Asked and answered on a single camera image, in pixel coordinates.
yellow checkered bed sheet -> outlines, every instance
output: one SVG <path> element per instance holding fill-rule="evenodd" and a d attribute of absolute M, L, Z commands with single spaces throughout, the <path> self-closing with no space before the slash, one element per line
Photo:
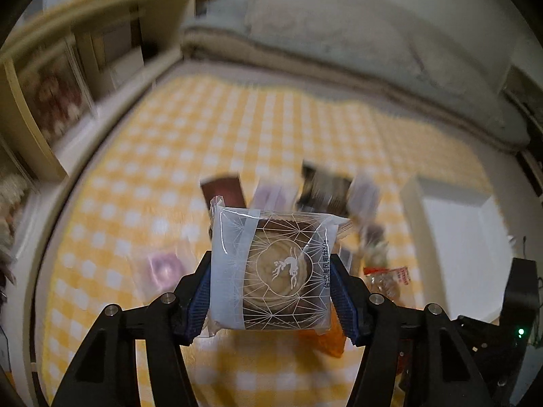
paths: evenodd
<path fill-rule="evenodd" d="M 436 141 L 437 162 L 428 156 Z M 398 192 L 417 172 L 468 186 L 474 174 L 480 182 L 474 186 L 489 190 L 484 170 L 464 144 L 360 102 L 182 77 L 141 102 L 82 180 L 47 298 L 39 363 L 46 397 L 52 400 L 108 303 L 141 306 L 127 256 L 180 235 L 188 237 L 198 259 L 210 249 L 201 179 L 239 172 L 249 199 L 260 177 L 301 183 L 304 159 L 350 176 L 364 170 L 378 183 L 378 220 L 386 226 L 391 263 L 409 267 L 416 305 L 423 307 Z M 441 171 L 434 172 L 435 163 Z M 325 356 L 291 332 L 223 330 L 182 349 L 200 405 L 345 405 L 362 357 L 349 341 L 342 358 Z M 152 405 L 145 347 L 139 342 L 137 367 L 142 404 Z"/>

bed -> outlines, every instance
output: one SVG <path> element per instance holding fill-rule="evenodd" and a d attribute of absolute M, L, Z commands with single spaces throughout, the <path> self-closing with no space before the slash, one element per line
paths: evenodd
<path fill-rule="evenodd" d="M 62 212 L 52 211 L 59 220 L 35 289 L 29 284 L 37 389 L 48 401 L 97 314 L 111 302 L 141 305 L 126 260 L 132 250 L 179 234 L 197 258 L 208 249 L 199 180 L 210 175 L 239 172 L 249 198 L 260 177 L 300 183 L 304 158 L 347 175 L 365 170 L 382 189 L 378 219 L 393 265 L 409 268 L 415 307 L 427 301 L 399 196 L 413 175 L 494 194 L 510 234 L 530 240 L 528 256 L 543 253 L 543 213 L 503 151 L 527 142 L 511 105 L 496 96 L 503 110 L 491 118 L 420 74 L 341 53 L 325 59 L 314 43 L 311 52 L 300 41 L 255 38 L 245 7 L 217 3 L 183 24 L 184 59 L 111 123 Z M 347 344 L 336 359 L 294 336 L 223 331 L 183 353 L 202 405 L 339 406 L 362 351 Z M 142 403 L 152 405 L 141 345 L 137 360 Z"/>
<path fill-rule="evenodd" d="M 181 47 L 379 94 L 501 149 L 529 141 L 500 94 L 505 73 L 491 82 L 476 57 L 383 0 L 217 0 L 184 24 Z"/>
<path fill-rule="evenodd" d="M 379 219 L 386 225 L 394 247 L 394 265 L 409 267 L 417 307 L 425 304 L 424 290 L 417 279 L 413 245 L 398 198 L 399 188 L 417 173 L 481 191 L 492 191 L 485 169 L 468 145 L 446 136 L 432 125 L 409 119 L 408 111 L 388 101 L 371 100 L 354 91 L 330 88 L 304 78 L 221 63 L 180 63 L 165 74 L 157 86 L 117 126 L 94 157 L 63 212 L 45 256 L 36 289 L 36 320 L 42 319 L 44 324 L 36 323 L 35 345 L 40 382 L 49 399 L 70 356 L 102 306 L 109 301 L 117 301 L 123 308 L 139 306 L 124 258 L 127 250 L 145 243 L 153 228 L 164 231 L 165 222 L 175 233 L 180 231 L 189 236 L 196 256 L 208 249 L 208 219 L 198 186 L 202 177 L 216 172 L 239 171 L 245 192 L 250 196 L 260 176 L 281 175 L 286 179 L 299 179 L 303 157 L 323 160 L 346 174 L 364 167 L 382 188 Z M 210 96 L 204 99 L 203 93 L 210 93 Z M 188 108 L 180 107 L 178 102 L 187 103 Z M 291 121 L 294 134 L 299 131 L 302 136 L 302 142 L 294 144 L 292 153 L 283 152 L 287 149 L 283 145 L 288 143 L 282 144 L 281 139 L 278 140 L 278 137 L 285 136 L 283 130 L 288 128 L 285 121 L 291 111 L 288 108 L 290 103 L 299 106 L 292 110 Z M 299 128 L 303 121 L 302 105 L 310 105 L 310 114 L 318 117 L 316 122 L 324 121 L 322 125 L 326 125 L 319 127 L 315 141 L 308 139 Z M 384 114 L 385 105 L 404 117 Z M 251 127 L 262 129 L 262 123 L 271 118 L 269 113 L 266 116 L 266 111 L 275 113 L 271 126 L 275 132 L 245 141 L 245 131 L 241 126 L 244 115 L 254 116 Z M 334 130 L 337 125 L 332 119 L 327 119 L 326 113 L 351 117 L 350 111 L 356 112 L 352 127 L 333 133 L 344 136 L 343 142 L 327 143 L 328 127 Z M 173 123 L 173 128 L 165 125 L 165 115 L 171 119 L 167 123 Z M 221 118 L 230 118 L 229 125 L 215 125 L 227 123 Z M 140 151 L 154 147 L 154 127 L 163 130 L 167 142 L 156 148 L 152 155 L 138 155 L 139 146 Z M 179 133 L 184 136 L 183 142 L 169 140 Z M 349 149 L 352 144 L 345 144 L 356 141 L 351 133 L 363 137 L 359 139 L 363 143 L 355 144 L 360 147 L 354 147 L 354 154 Z M 233 145 L 224 142 L 215 146 L 214 142 L 221 135 Z M 253 157 L 240 158 L 240 154 L 235 153 L 236 146 L 243 147 L 244 142 L 246 153 Z M 281 149 L 280 156 L 272 155 L 270 144 Z M 132 154 L 127 145 L 132 146 Z M 426 154 L 429 148 L 433 149 L 431 156 Z M 345 152 L 351 156 L 340 156 Z M 504 162 L 509 156 L 494 154 L 504 158 L 501 166 L 505 167 L 507 163 Z M 148 184 L 151 180 L 144 179 L 144 185 L 150 186 L 150 195 L 138 206 L 145 212 L 140 213 L 142 226 L 136 230 L 131 229 L 131 223 L 126 221 L 131 210 L 123 208 L 123 203 L 127 203 L 142 186 L 139 183 L 130 186 L 130 191 L 120 193 L 120 196 L 114 190 L 116 183 L 131 176 L 134 164 L 140 165 L 142 161 L 149 167 L 160 166 L 163 170 L 159 178 L 152 180 L 153 183 Z M 162 198 L 167 202 L 174 200 L 173 196 L 165 196 L 171 191 L 177 191 L 173 209 L 161 202 Z M 110 217 L 110 211 L 104 211 L 111 209 L 107 204 L 116 207 L 120 220 Z M 189 211 L 180 213 L 179 209 Z M 89 237 L 83 235 L 78 239 L 83 227 Z M 103 230 L 104 243 L 108 246 L 103 249 L 107 254 L 98 253 L 97 247 L 93 246 L 102 243 L 100 236 L 94 236 L 102 232 L 100 228 L 109 228 Z M 70 254 L 74 250 L 89 250 L 89 253 L 73 257 Z M 96 269 L 84 266 L 88 257 L 93 255 L 98 259 Z M 90 269 L 94 269 L 94 274 L 89 275 Z M 107 271 L 115 271 L 115 274 L 108 278 Z M 96 292 L 92 289 L 97 288 L 103 290 L 97 296 L 92 295 Z M 299 345 L 296 337 L 284 334 L 250 336 L 237 332 L 222 332 L 215 338 L 199 339 L 184 349 L 196 397 L 203 405 L 314 405 L 323 400 L 330 405 L 343 405 L 356 376 L 360 353 L 360 350 L 347 345 L 344 356 L 336 359 Z M 247 362 L 255 357 L 256 366 L 249 367 Z M 145 352 L 139 349 L 140 394 L 144 403 L 150 403 L 151 394 L 143 363 Z M 292 379 L 297 382 L 295 386 L 292 386 Z"/>

snack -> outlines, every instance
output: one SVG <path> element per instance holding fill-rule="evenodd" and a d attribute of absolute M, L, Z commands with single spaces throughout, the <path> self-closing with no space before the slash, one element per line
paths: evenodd
<path fill-rule="evenodd" d="M 159 248 L 139 250 L 128 261 L 144 304 L 165 292 L 173 292 L 181 277 L 193 273 L 196 266 L 186 239 Z"/>
<path fill-rule="evenodd" d="M 347 192 L 351 179 L 305 161 L 302 165 L 302 175 L 303 187 L 297 202 L 300 211 L 330 213 L 341 217 L 349 215 Z"/>
<path fill-rule="evenodd" d="M 249 208 L 289 212 L 294 206 L 298 188 L 261 179 L 252 196 Z"/>
<path fill-rule="evenodd" d="M 327 329 L 330 251 L 346 219 L 217 206 L 211 330 Z"/>
<path fill-rule="evenodd" d="M 415 307 L 409 269 L 364 268 L 364 281 L 370 292 L 383 294 L 398 306 Z"/>
<path fill-rule="evenodd" d="M 378 205 L 379 187 L 366 173 L 358 173 L 347 194 L 347 210 L 350 217 L 363 228 L 375 220 Z"/>
<path fill-rule="evenodd" d="M 345 351 L 345 340 L 347 337 L 343 333 L 343 328 L 339 323 L 336 309 L 332 304 L 332 314 L 330 317 L 330 330 L 319 335 L 314 330 L 301 330 L 298 332 L 301 341 L 306 345 L 313 347 L 334 358 L 341 358 Z"/>
<path fill-rule="evenodd" d="M 240 177 L 238 175 L 206 180 L 205 182 L 200 183 L 200 188 L 204 194 L 207 209 L 211 206 L 211 199 L 216 196 L 222 196 L 224 203 L 228 207 L 247 207 L 245 198 L 243 197 Z"/>

plastic packaging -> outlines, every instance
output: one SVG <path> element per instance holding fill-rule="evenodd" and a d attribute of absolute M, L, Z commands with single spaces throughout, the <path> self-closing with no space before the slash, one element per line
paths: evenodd
<path fill-rule="evenodd" d="M 129 263 L 143 304 L 149 304 L 165 292 L 173 292 L 181 277 L 196 269 L 196 259 L 186 239 L 141 250 L 129 258 Z"/>
<path fill-rule="evenodd" d="M 379 187 L 366 173 L 359 173 L 349 186 L 347 210 L 351 218 L 365 227 L 375 220 L 379 205 Z"/>
<path fill-rule="evenodd" d="M 210 331 L 330 327 L 329 214 L 224 208 L 213 213 Z"/>
<path fill-rule="evenodd" d="M 330 316 L 330 330 L 324 334 L 319 334 L 314 330 L 305 329 L 298 331 L 300 338 L 306 345 L 313 347 L 334 358 L 341 358 L 345 350 L 345 340 L 347 337 L 343 333 L 343 328 L 339 322 L 336 309 L 332 304 L 332 314 Z"/>
<path fill-rule="evenodd" d="M 293 185 L 282 185 L 261 179 L 252 196 L 249 208 L 289 212 L 294 206 L 297 195 L 298 188 Z"/>
<path fill-rule="evenodd" d="M 348 217 L 347 192 L 351 179 L 305 161 L 302 175 L 303 187 L 297 203 L 298 210 Z"/>
<path fill-rule="evenodd" d="M 28 108 L 50 144 L 93 106 L 74 56 L 73 42 L 73 37 L 68 37 L 40 51 L 18 73 Z"/>
<path fill-rule="evenodd" d="M 363 250 L 364 265 L 368 268 L 388 268 L 388 242 L 381 240 Z"/>
<path fill-rule="evenodd" d="M 381 293 L 398 306 L 415 307 L 411 277 L 402 268 L 364 268 L 364 281 L 370 292 Z"/>

